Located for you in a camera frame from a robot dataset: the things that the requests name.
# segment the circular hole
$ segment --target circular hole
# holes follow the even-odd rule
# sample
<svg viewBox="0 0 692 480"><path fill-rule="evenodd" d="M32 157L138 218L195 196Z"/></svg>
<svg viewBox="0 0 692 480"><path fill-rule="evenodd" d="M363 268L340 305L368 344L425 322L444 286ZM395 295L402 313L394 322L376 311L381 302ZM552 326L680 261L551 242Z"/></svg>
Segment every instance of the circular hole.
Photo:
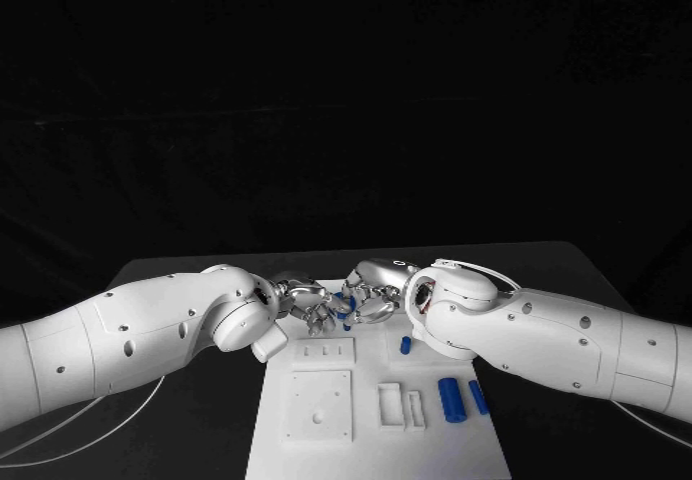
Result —
<svg viewBox="0 0 692 480"><path fill-rule="evenodd" d="M131 357L134 354L134 342L131 340L125 342L124 351L125 351L125 355Z"/></svg>

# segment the black background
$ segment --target black background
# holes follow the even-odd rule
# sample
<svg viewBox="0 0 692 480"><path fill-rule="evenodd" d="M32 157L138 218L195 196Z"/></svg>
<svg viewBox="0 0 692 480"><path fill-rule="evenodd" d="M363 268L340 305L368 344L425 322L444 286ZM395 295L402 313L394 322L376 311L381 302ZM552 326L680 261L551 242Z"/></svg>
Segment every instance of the black background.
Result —
<svg viewBox="0 0 692 480"><path fill-rule="evenodd" d="M133 258L564 240L685 323L689 5L3 6L0 321Z"/></svg>

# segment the white slot piece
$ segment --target white slot piece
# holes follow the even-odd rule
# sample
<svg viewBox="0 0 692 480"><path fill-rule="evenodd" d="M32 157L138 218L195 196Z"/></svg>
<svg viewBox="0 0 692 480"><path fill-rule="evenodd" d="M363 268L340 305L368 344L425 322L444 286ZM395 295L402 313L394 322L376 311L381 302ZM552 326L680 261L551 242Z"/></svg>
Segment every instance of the white slot piece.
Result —
<svg viewBox="0 0 692 480"><path fill-rule="evenodd" d="M287 382L281 440L350 443L350 371L293 372Z"/></svg>
<svg viewBox="0 0 692 480"><path fill-rule="evenodd" d="M422 416L421 392L407 392L408 397L408 414L411 424L408 425L409 432L422 432L425 430L425 418Z"/></svg>
<svg viewBox="0 0 692 480"><path fill-rule="evenodd" d="M378 385L379 430L383 432L404 431L404 405L398 383Z"/></svg>
<svg viewBox="0 0 692 480"><path fill-rule="evenodd" d="M294 368L349 366L356 362L353 338L314 338L294 342Z"/></svg>

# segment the white board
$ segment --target white board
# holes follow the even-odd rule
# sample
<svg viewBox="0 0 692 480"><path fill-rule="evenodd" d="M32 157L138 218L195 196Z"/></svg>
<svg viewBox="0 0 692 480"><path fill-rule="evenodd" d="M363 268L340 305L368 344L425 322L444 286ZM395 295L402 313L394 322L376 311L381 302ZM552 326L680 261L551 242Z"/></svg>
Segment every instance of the white board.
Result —
<svg viewBox="0 0 692 480"><path fill-rule="evenodd" d="M320 280L332 292L340 291L342 282ZM352 372L350 442L285 442L281 426L291 415L283 403L291 391L287 381L294 371L306 370L303 367L297 369L293 364L298 348L296 340L310 337L304 322L293 317L278 320L288 345L267 364L247 480L510 478L492 418L480 415L469 389L469 381L476 380L471 362L447 359L415 339L411 354L417 352L418 355L408 357L398 353L401 357L408 357L399 358L398 347L394 349L391 346L392 335L401 333L396 328L402 331L409 328L407 323L405 315L395 315L386 322L356 325L346 332L337 322L327 338L353 338L355 364L346 367L343 363L323 364L319 370ZM469 416L464 422L456 424L445 421L440 402L437 380L445 377L458 381ZM399 384L407 417L404 431L379 429L378 385L385 383ZM425 425L420 431L408 428L412 421L407 403L409 391L420 392L420 413Z"/></svg>

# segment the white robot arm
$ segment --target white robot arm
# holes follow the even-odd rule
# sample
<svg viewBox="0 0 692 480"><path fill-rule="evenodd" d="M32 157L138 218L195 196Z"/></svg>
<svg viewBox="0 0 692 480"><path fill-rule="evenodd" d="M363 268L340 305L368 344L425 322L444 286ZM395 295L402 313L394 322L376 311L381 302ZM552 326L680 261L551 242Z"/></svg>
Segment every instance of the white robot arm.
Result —
<svg viewBox="0 0 692 480"><path fill-rule="evenodd" d="M294 305L306 296L301 305L313 315ZM320 319L324 301L350 311L314 282L274 283L218 265L128 283L1 329L0 432L65 405L147 384L213 345L223 352L251 345L265 362L287 344L277 317L298 311L307 322Z"/></svg>
<svg viewBox="0 0 692 480"><path fill-rule="evenodd" d="M496 368L546 387L692 423L689 327L538 290L499 292L461 262L438 260L422 270L414 267L399 261L360 262L345 294L358 297L360 291L366 314L356 310L349 325L373 323L372 312L376 321L386 320L378 314L386 310L382 305L389 305L389 316L405 309L414 338L443 355L466 360L480 355ZM402 281L396 272L402 276L405 269L417 271ZM398 283L379 283L385 276ZM383 285L399 290L398 298L386 295ZM379 292L371 297L378 308L368 308L372 291Z"/></svg>

